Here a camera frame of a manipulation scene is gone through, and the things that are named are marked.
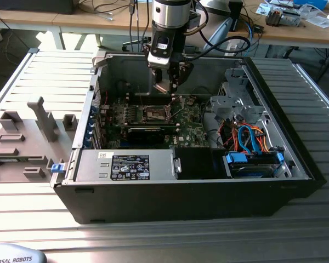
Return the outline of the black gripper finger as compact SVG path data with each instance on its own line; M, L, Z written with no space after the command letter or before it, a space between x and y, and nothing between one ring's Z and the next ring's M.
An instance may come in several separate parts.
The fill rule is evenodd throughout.
M187 81L194 65L190 62L172 62L167 70L169 76L169 92L175 93L180 85Z
M152 85L157 85L162 82L162 69L161 68L152 68Z

